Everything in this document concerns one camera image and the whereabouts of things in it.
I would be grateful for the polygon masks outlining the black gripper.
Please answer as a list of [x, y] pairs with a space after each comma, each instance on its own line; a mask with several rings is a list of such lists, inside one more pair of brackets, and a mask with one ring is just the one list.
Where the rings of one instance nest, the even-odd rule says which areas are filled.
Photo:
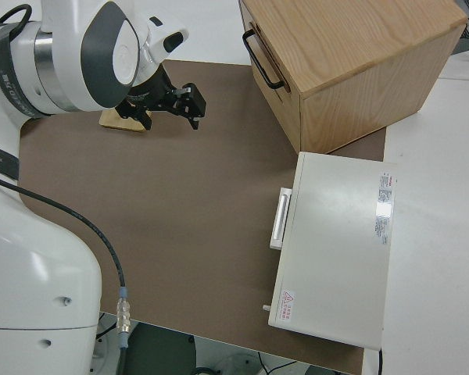
[[151, 130], [152, 119], [149, 111], [161, 110], [179, 115], [181, 112], [174, 107], [177, 96], [173, 93], [177, 88], [172, 84], [163, 65], [145, 82], [132, 87], [126, 98], [116, 107], [121, 118], [140, 115], [140, 122], [146, 130]]

